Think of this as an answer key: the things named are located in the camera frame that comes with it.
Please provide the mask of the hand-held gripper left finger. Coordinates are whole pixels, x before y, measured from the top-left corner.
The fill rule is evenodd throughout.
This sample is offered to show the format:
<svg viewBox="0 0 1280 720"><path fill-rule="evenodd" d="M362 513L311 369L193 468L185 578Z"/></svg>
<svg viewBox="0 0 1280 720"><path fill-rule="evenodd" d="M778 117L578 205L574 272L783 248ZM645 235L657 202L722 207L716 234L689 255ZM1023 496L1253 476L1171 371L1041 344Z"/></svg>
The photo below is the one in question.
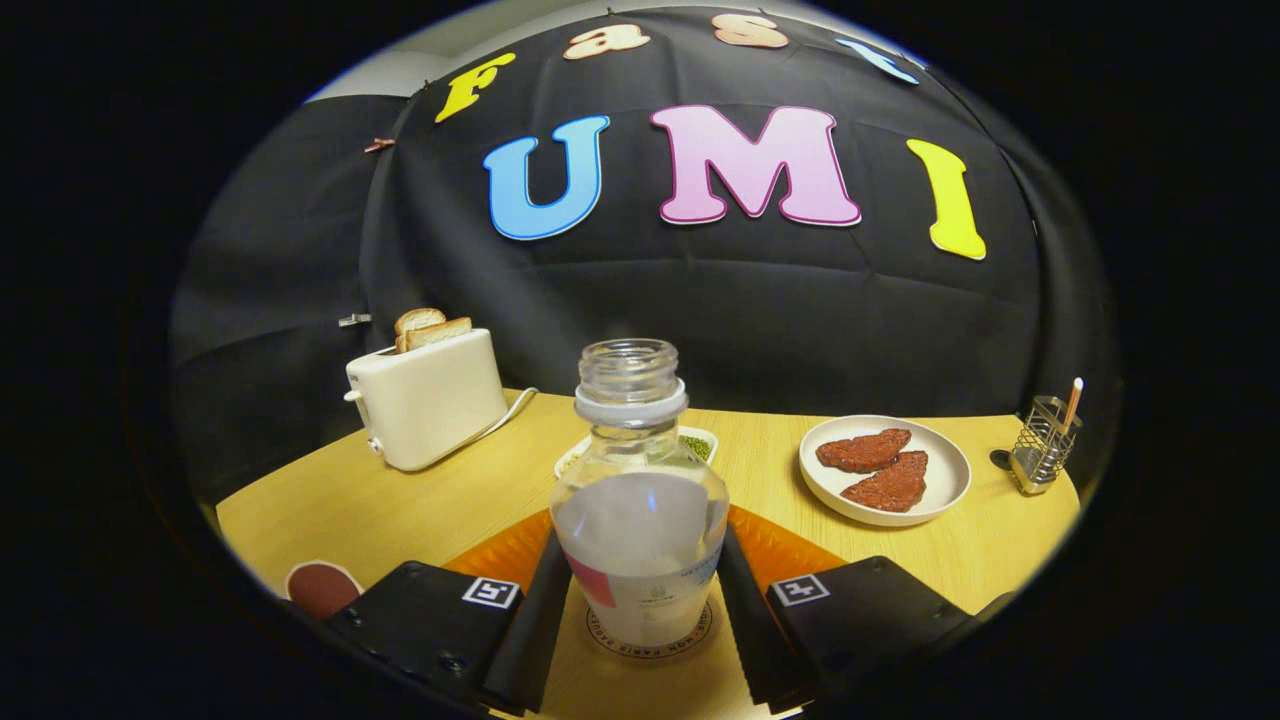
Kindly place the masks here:
<svg viewBox="0 0 1280 720"><path fill-rule="evenodd" d="M570 575L541 510L444 566L402 562L324 624L421 685L522 716L541 708Z"/></svg>

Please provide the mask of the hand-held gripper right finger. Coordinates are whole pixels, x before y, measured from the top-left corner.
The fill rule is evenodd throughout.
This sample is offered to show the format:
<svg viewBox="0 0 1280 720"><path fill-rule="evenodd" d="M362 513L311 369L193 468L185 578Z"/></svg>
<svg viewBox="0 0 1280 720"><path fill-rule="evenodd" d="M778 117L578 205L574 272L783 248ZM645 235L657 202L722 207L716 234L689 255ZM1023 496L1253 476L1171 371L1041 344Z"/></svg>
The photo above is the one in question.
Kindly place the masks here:
<svg viewBox="0 0 1280 720"><path fill-rule="evenodd" d="M891 559L849 562L740 506L717 575L751 700L774 712L878 691L986 620Z"/></svg>

